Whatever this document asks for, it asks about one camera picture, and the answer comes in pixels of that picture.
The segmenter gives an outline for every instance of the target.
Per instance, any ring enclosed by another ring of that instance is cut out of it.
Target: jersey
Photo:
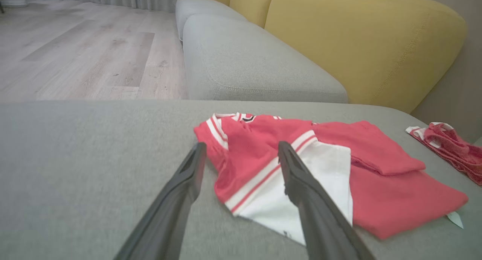
[[[312,123],[279,116],[214,114],[194,128],[218,171],[215,193],[234,216],[305,244],[284,194],[278,143],[291,144],[350,224],[379,238],[453,212],[467,196],[445,186],[366,121]]]

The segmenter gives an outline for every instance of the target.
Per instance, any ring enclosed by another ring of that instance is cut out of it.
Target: gray wall
[[[468,142],[482,136],[482,0],[434,0],[458,12],[467,22],[465,44],[449,71],[412,115],[446,122]]]

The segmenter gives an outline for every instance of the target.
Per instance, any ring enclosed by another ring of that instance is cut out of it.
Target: gray sofa
[[[410,135],[425,126],[394,109],[341,103],[239,101],[31,102],[0,105],[0,255],[5,260],[112,259],[196,142],[212,113],[271,114],[315,122],[367,120],[467,194],[465,229],[441,217],[380,241],[356,232],[379,260],[482,258],[482,190]],[[307,259],[303,246],[234,218],[206,164],[180,259]]]
[[[308,58],[213,0],[178,0],[189,99],[348,102]]]

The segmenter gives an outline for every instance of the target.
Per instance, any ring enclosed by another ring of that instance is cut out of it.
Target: sofa
[[[479,260],[482,190],[405,133],[426,127],[396,109],[344,103],[154,101],[28,102],[0,105],[0,255],[5,260],[113,259],[196,142],[212,113],[271,114],[322,123],[367,120],[465,193],[464,229],[441,217],[381,241],[354,229],[378,260]],[[181,260],[308,259],[306,248],[234,218],[214,192],[206,162]]]
[[[431,0],[178,0],[176,20],[191,99],[349,102],[406,113],[450,68],[466,33],[463,18]],[[286,46],[306,59],[294,63]],[[326,73],[313,68],[306,79],[296,71],[311,63]],[[279,73],[267,78],[272,71]]]

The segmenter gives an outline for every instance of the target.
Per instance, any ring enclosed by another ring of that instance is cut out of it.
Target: garment
[[[219,172],[215,193],[234,216],[304,244],[297,208],[284,195],[279,141],[291,143],[348,222],[379,238],[453,212],[467,196],[445,186],[376,126],[278,116],[214,114],[194,129]]]
[[[405,131],[477,185],[482,185],[482,147],[464,141],[447,123],[432,122],[428,128],[410,126]]]

